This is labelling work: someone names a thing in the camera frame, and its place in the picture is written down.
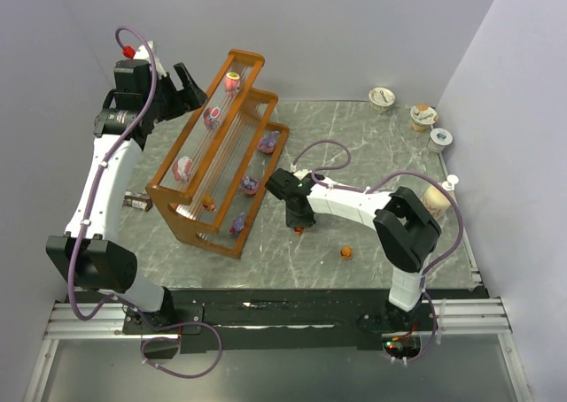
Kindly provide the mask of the pink ball purple bunny toy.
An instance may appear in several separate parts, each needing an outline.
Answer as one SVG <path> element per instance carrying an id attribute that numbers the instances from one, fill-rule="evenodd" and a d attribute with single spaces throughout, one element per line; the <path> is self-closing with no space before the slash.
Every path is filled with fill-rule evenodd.
<path id="1" fill-rule="evenodd" d="M 250 175 L 245 175 L 240 181 L 240 187 L 246 195 L 253 196 L 257 193 L 260 182 Z"/>

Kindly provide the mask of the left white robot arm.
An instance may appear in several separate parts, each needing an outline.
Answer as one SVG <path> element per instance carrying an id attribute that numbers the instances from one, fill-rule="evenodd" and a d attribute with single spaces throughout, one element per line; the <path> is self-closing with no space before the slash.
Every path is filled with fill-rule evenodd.
<path id="1" fill-rule="evenodd" d="M 94 123 L 94 149 L 87 181 L 72 219 L 50 236 L 46 253 L 66 279 L 71 305 L 75 290 L 93 290 L 119 301 L 159 329 L 175 323 L 170 290 L 148 279 L 136 255 L 118 245 L 120 211 L 133 169 L 154 126 L 205 104 L 206 93 L 184 63 L 175 64 L 178 89 L 169 73 L 149 59 L 123 59 Z"/>

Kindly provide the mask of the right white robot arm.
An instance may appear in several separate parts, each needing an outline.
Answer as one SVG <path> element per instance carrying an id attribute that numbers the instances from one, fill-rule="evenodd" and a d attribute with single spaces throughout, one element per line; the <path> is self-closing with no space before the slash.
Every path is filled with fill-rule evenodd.
<path id="1" fill-rule="evenodd" d="M 266 190 L 286 207 L 286 226 L 310 228 L 317 214 L 359 223 L 377 232 L 384 254 L 392 264 L 388 302 L 403 312 L 422 299 L 423 272 L 441 236 L 441 228 L 415 192 L 358 191 L 309 170 L 276 169 Z"/>

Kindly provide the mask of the pink egg toy white frill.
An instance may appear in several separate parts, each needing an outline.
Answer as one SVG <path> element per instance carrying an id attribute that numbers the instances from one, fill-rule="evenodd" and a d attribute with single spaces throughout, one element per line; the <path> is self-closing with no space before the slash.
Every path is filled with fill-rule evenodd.
<path id="1" fill-rule="evenodd" d="M 177 182 L 186 182 L 190 178 L 193 161 L 188 156 L 178 158 L 172 165 L 172 173 Z"/>

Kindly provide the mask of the pink egg toy blue spots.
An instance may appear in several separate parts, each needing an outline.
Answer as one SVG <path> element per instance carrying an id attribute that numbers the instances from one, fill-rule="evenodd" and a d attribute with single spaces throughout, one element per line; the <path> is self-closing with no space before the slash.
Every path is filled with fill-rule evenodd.
<path id="1" fill-rule="evenodd" d="M 215 130 L 220 125 L 221 108 L 219 106 L 207 107 L 203 112 L 205 126 L 209 130 Z"/>

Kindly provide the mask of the pink pot toy green top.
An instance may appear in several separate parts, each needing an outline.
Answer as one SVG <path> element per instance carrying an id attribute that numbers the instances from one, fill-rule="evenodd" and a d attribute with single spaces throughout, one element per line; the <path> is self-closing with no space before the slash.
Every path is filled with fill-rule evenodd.
<path id="1" fill-rule="evenodd" d="M 227 72 L 223 79 L 225 93 L 228 97 L 233 97 L 239 91 L 241 82 L 240 74 L 234 71 Z"/>

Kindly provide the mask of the small purple bunny toy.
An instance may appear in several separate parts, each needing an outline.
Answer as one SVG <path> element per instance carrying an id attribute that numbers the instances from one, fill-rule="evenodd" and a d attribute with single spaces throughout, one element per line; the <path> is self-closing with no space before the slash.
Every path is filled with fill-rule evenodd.
<path id="1" fill-rule="evenodd" d="M 240 235 L 240 233 L 243 231 L 243 229 L 245 228 L 245 216 L 246 213 L 245 212 L 241 212 L 233 221 L 231 224 L 231 227 L 229 229 L 230 234 L 232 234 L 234 237 L 238 237 Z"/>

